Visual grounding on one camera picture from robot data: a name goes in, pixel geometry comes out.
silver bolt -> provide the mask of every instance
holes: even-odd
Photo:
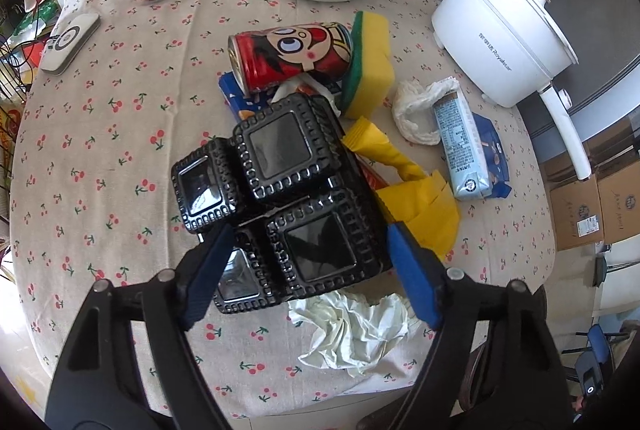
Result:
[[[447,269],[447,276],[452,280],[462,280],[465,277],[465,272],[459,267],[450,267]]]
[[[511,282],[511,288],[516,291],[516,293],[526,293],[527,285],[522,280],[513,280]]]
[[[160,282],[171,282],[175,278],[175,271],[173,269],[162,269],[158,273],[158,280]]]
[[[108,280],[98,280],[98,282],[94,284],[94,291],[96,293],[101,293],[103,291],[107,291],[108,287],[109,287]]]

tablecloth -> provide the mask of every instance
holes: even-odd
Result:
[[[182,226],[169,180],[172,164],[234,125],[217,79],[229,70],[226,39],[247,29],[335,20],[351,26],[356,10],[388,17],[398,80],[455,75],[473,111],[494,121],[506,150],[513,191],[505,200],[459,203],[462,221],[447,265],[477,281],[523,278],[532,290],[549,275],[555,243],[545,191],[518,111],[482,101],[446,52],[437,49],[430,15],[438,0],[166,0],[116,6],[68,0],[58,31],[94,11],[100,29],[60,77],[38,74],[18,134],[11,201],[11,240],[22,306],[34,347],[52,373],[66,334],[94,280],[116,285],[174,267],[197,243]],[[441,146],[406,142],[390,114],[394,90],[373,114],[390,139],[431,171],[447,175]],[[394,171],[378,171],[396,182]],[[391,271],[355,287],[370,300],[400,291]],[[486,327],[477,331],[476,343]],[[350,392],[412,384],[433,331],[417,333],[374,373],[302,366],[312,328],[294,326],[281,305],[236,316],[215,307],[188,338],[224,413],[279,413]],[[136,350],[152,407],[167,411],[146,343]]]

red can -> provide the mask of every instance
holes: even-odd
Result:
[[[351,61],[351,35],[338,23],[295,25],[229,36],[229,58],[245,96],[301,72],[340,79]]]

pan handle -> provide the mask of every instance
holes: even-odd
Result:
[[[574,164],[575,174],[581,181],[587,180],[591,177],[591,163],[587,153],[584,151],[584,146],[582,146],[582,141],[580,141],[574,122],[571,121],[571,117],[569,117],[564,104],[562,104],[558,92],[556,92],[552,84],[549,84],[544,89],[538,90],[538,93],[549,114],[551,114],[551,118],[556,123],[566,150],[569,152],[571,162]]]

yellow and green sponge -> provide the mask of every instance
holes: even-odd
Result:
[[[369,117],[394,82],[389,22],[379,14],[358,11],[351,29],[351,65],[342,78],[340,110],[344,117]]]

